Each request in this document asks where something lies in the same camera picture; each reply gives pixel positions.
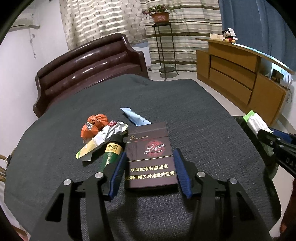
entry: patterned beige curtain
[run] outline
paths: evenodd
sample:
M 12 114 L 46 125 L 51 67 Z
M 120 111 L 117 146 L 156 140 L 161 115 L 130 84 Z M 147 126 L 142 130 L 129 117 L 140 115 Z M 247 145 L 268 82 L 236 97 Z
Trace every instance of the patterned beige curtain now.
M 140 2 L 144 11 L 156 4 L 174 8 L 176 13 L 171 13 L 169 17 L 173 30 L 177 70 L 196 71 L 196 49 L 207 48 L 208 43 L 197 41 L 195 38 L 210 36 L 210 33 L 221 34 L 222 31 L 218 0 L 140 0 Z M 153 24 L 153 19 L 148 17 L 146 33 L 152 70 L 158 70 L 160 64 Z M 170 27 L 160 27 L 160 32 L 165 64 L 175 67 Z
M 146 39 L 139 0 L 60 0 L 60 10 L 69 50 L 118 32 L 130 43 Z

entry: small bottle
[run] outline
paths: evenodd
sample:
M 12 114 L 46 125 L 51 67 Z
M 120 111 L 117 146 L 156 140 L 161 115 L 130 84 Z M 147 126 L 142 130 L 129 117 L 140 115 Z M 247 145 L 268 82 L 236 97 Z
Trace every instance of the small bottle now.
M 114 134 L 111 136 L 110 141 L 107 143 L 105 153 L 103 155 L 102 170 L 109 163 L 116 161 L 118 155 L 123 151 L 123 136 Z

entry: blue gripper pad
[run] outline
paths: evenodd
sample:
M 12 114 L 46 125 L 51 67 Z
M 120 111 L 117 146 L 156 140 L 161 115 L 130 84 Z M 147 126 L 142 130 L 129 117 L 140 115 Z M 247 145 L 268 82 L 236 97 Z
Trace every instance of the blue gripper pad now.
M 182 160 L 183 155 L 180 149 L 177 148 L 173 151 L 173 157 L 174 157 L 175 168 L 176 168 L 176 172 L 177 172 L 177 176 L 180 182 L 182 192 L 189 199 L 192 197 L 191 180 L 184 166 L 184 162 Z
M 121 158 L 118 161 L 117 167 L 113 173 L 113 176 L 110 180 L 110 191 L 109 191 L 109 198 L 113 200 L 113 198 L 117 195 L 119 186 L 121 183 L 121 179 L 123 176 L 123 172 L 126 167 L 126 152 L 123 152 L 121 154 Z

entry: black bottle cap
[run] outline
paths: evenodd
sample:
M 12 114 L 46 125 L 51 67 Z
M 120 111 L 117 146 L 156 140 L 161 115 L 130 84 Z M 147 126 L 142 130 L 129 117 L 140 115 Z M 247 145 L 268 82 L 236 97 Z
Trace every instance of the black bottle cap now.
M 123 143 L 123 136 L 119 134 L 114 134 L 111 136 L 109 142 Z

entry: orange wrapper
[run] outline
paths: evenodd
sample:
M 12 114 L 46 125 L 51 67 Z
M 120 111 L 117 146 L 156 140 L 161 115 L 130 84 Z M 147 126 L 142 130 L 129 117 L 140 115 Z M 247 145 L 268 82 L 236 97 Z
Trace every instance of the orange wrapper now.
M 107 116 L 103 114 L 90 116 L 81 130 L 81 137 L 83 138 L 83 142 L 86 142 L 87 140 L 90 140 L 95 135 L 97 135 L 101 129 L 108 125 L 108 123 L 109 121 Z

